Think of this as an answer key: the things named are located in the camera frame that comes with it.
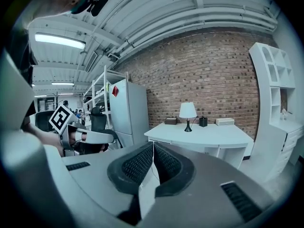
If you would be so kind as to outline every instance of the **white shelving unit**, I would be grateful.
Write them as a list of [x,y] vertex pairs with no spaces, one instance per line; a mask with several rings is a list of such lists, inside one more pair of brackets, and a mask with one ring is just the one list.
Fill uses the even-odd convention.
[[96,79],[92,81],[92,85],[89,89],[84,93],[84,99],[89,92],[92,92],[92,99],[85,103],[85,106],[88,104],[92,104],[95,107],[99,103],[104,104],[105,111],[103,114],[107,117],[107,128],[110,129],[110,114],[111,111],[108,110],[108,99],[109,99],[109,88],[112,84],[115,84],[123,79],[128,81],[128,73],[122,74],[119,72],[115,72],[107,69],[105,66],[104,72]]
[[286,52],[266,44],[255,43],[249,50],[260,91],[260,118],[250,160],[251,178],[264,182],[279,175],[287,164],[303,126],[292,115],[281,116],[281,89],[287,91],[287,109],[295,112],[294,74]]

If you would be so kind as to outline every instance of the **fluorescent light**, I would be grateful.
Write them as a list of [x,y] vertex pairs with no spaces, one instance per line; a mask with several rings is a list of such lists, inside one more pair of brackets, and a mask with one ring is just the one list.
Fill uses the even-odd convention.
[[73,86],[74,85],[74,83],[52,83],[52,85],[54,85],[54,86]]
[[84,49],[86,46],[86,43],[84,41],[71,39],[69,37],[64,37],[64,36],[54,36],[52,34],[46,34],[46,33],[36,33],[35,40],[40,42],[61,44],[64,46],[74,47],[78,49]]

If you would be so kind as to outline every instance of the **table lamp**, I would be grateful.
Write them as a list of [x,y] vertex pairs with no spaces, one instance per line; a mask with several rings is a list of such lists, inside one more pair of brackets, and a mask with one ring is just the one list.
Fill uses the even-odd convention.
[[185,132],[191,132],[190,128],[190,121],[189,118],[197,117],[195,107],[193,102],[185,102],[181,103],[180,106],[180,118],[186,118],[187,119],[187,127],[185,129]]

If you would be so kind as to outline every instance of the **red sticker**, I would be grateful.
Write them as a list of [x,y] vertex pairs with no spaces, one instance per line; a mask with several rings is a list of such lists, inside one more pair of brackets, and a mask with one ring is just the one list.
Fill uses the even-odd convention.
[[114,86],[112,94],[116,97],[118,95],[118,88]]

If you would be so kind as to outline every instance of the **lamp base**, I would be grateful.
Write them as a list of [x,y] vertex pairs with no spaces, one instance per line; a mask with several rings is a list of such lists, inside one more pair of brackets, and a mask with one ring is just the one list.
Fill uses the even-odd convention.
[[190,121],[187,120],[187,127],[185,129],[185,132],[192,132],[191,128],[190,128]]

